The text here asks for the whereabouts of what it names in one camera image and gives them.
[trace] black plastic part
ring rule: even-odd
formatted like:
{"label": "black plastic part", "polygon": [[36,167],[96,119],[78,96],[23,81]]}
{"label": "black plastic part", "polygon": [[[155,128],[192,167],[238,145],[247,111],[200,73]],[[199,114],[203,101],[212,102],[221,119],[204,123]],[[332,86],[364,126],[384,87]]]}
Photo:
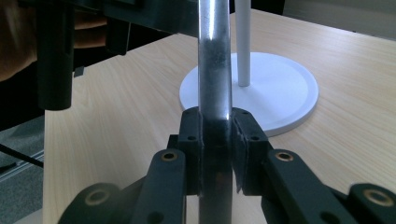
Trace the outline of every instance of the black plastic part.
{"label": "black plastic part", "polygon": [[350,188],[346,208],[359,223],[396,223],[396,195],[373,184]]}
{"label": "black plastic part", "polygon": [[131,23],[107,19],[106,49],[108,52],[125,55],[128,51]]}
{"label": "black plastic part", "polygon": [[166,149],[154,155],[130,223],[185,223],[185,167],[180,150]]}
{"label": "black plastic part", "polygon": [[99,183],[85,188],[67,206],[59,224],[108,224],[118,206],[120,190],[112,184]]}
{"label": "black plastic part", "polygon": [[264,170],[289,223],[357,223],[297,154],[271,150]]}
{"label": "black plastic part", "polygon": [[183,112],[177,139],[177,149],[186,155],[187,195],[199,193],[200,134],[198,107]]}
{"label": "black plastic part", "polygon": [[46,110],[71,106],[74,8],[41,4],[36,9],[38,105]]}
{"label": "black plastic part", "polygon": [[246,110],[233,108],[233,171],[236,187],[245,195],[262,195],[262,161],[272,146]]}

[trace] black cable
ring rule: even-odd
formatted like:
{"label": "black cable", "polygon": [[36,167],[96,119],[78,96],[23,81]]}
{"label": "black cable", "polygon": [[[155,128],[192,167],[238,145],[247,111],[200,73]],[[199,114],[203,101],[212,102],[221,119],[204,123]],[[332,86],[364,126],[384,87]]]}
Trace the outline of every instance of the black cable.
{"label": "black cable", "polygon": [[36,159],[33,159],[33,158],[31,158],[29,156],[26,156],[26,155],[24,155],[24,154],[22,154],[22,153],[20,153],[18,151],[15,151],[15,150],[13,150],[13,149],[11,149],[9,147],[3,146],[2,144],[0,144],[0,151],[3,152],[3,153],[8,154],[8,156],[12,156],[12,157],[17,158],[19,160],[32,163],[33,165],[39,166],[41,168],[44,167],[44,162],[38,161]]}

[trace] white vertical rod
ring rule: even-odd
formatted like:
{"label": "white vertical rod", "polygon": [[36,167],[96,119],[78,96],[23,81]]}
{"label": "white vertical rod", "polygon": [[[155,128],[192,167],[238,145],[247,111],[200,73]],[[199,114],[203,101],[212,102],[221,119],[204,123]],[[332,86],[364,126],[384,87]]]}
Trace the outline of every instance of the white vertical rod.
{"label": "white vertical rod", "polygon": [[235,0],[238,85],[250,85],[250,0]]}

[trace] black vertical post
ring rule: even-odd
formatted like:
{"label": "black vertical post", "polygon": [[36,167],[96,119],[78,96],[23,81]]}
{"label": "black vertical post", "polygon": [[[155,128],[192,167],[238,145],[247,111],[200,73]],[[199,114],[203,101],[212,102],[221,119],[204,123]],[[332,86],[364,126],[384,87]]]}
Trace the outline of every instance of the black vertical post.
{"label": "black vertical post", "polygon": [[46,110],[71,106],[74,9],[58,1],[36,11],[38,105]]}

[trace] screw hole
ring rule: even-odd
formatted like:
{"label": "screw hole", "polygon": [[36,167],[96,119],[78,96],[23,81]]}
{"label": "screw hole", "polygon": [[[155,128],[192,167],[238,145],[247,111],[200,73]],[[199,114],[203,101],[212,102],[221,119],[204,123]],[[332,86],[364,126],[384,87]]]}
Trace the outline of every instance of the screw hole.
{"label": "screw hole", "polygon": [[363,195],[370,202],[384,207],[391,207],[394,205],[394,201],[388,196],[388,194],[377,189],[365,189],[363,191]]}
{"label": "screw hole", "polygon": [[85,204],[89,206],[99,205],[107,201],[110,197],[110,193],[105,189],[96,189],[87,195],[85,198]]}
{"label": "screw hole", "polygon": [[280,161],[292,161],[294,158],[287,152],[278,152],[275,154],[275,156],[280,160]]}
{"label": "screw hole", "polygon": [[148,214],[148,224],[158,224],[163,222],[163,214],[159,212],[152,212]]}
{"label": "screw hole", "polygon": [[177,159],[177,154],[175,152],[165,152],[161,156],[161,159],[163,161],[174,161],[175,159]]}
{"label": "screw hole", "polygon": [[320,214],[320,218],[328,224],[339,224],[340,219],[332,213],[329,212],[322,212]]}

